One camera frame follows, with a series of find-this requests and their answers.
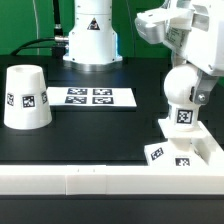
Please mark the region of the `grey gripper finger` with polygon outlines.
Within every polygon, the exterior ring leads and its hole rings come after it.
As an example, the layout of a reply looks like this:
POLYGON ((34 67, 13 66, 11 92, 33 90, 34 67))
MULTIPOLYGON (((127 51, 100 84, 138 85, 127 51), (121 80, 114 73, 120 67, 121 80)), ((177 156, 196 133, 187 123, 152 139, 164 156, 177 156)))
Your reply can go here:
POLYGON ((217 77, 210 76, 204 71, 198 70, 197 81, 191 89, 190 100, 196 105, 206 105, 209 102, 210 93, 217 81, 217 77))
POLYGON ((177 53, 171 54, 171 64, 172 64, 173 68, 180 66, 180 65, 184 65, 186 63, 187 63, 187 61, 184 58, 182 58, 180 55, 178 55, 177 53))

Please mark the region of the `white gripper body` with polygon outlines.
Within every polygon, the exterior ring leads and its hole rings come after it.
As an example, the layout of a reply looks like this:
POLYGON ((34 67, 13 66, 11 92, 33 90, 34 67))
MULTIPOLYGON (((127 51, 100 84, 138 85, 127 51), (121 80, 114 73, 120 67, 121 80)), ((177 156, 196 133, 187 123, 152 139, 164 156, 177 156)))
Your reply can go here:
POLYGON ((163 43, 211 76, 224 76, 224 0, 165 0, 137 14, 135 26, 149 44, 163 43))

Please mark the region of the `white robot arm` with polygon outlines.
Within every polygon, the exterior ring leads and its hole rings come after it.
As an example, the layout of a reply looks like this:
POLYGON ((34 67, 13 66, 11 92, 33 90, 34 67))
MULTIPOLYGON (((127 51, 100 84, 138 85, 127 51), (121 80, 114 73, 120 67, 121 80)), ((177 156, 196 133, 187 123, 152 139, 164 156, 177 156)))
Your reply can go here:
MULTIPOLYGON (((217 79, 224 76, 224 0, 165 0, 140 12, 139 36, 172 50, 172 64, 189 62, 198 68, 192 100, 203 105, 217 79)), ((68 66, 101 71, 122 61, 112 28, 112 0, 75 0, 75 25, 69 32, 68 66)))

